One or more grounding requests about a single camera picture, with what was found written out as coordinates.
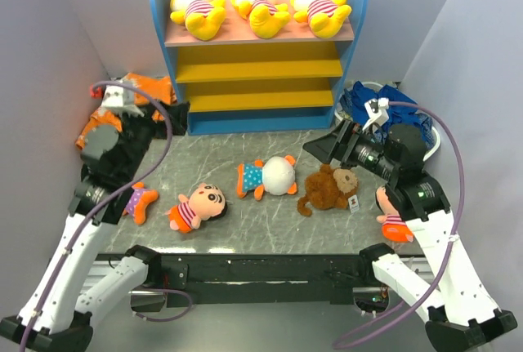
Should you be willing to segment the yellow frog plush front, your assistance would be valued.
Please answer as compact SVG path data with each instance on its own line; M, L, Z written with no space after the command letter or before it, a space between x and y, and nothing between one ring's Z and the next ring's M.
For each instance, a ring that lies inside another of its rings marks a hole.
M289 0L293 7L293 18L298 23L307 23L311 32L322 39L338 34L352 12L347 0Z

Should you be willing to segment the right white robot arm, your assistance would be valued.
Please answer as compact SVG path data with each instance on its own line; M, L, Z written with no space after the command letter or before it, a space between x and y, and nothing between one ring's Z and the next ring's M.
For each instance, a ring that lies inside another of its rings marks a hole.
M344 122L303 149L322 163L360 166L386 181L387 197L435 279L426 282L386 244L361 251L365 261L358 276L367 285L381 282L395 291L424 322L435 350L473 350L517 328L514 314L501 309L479 279L443 189L425 172L426 145L417 128L396 124L379 144L357 124Z

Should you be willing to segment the yellow frog plush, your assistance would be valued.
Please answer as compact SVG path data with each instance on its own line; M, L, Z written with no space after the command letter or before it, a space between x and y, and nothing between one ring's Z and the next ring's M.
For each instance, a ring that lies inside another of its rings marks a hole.
M213 39L226 18L225 0L170 0L170 20L201 41Z
M311 32L322 39L338 34L352 12L347 0L289 0L293 7L293 18L298 23L307 23Z
M230 0L252 32L263 39L273 38L291 19L288 5L276 0Z

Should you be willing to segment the boy doll striped shirt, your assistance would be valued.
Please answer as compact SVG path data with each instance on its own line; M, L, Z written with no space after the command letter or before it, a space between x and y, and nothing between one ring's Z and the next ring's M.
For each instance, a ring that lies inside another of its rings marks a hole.
M178 204L166 215L170 229L188 234L199 229L203 221L223 217L227 209L228 203L222 191L216 185L201 183L189 197L180 194Z

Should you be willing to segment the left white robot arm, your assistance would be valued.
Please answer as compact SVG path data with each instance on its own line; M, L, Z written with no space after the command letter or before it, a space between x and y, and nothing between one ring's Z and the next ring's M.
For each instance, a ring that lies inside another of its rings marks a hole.
M3 338L22 351L84 351L97 324L130 291L164 287L161 254L136 245L101 281L82 290L140 181L136 171L151 141L184 135L187 113L185 104L159 102L146 106L142 116L124 114L120 130L103 124L88 132L81 152L82 179L59 245L25 306L1 320Z

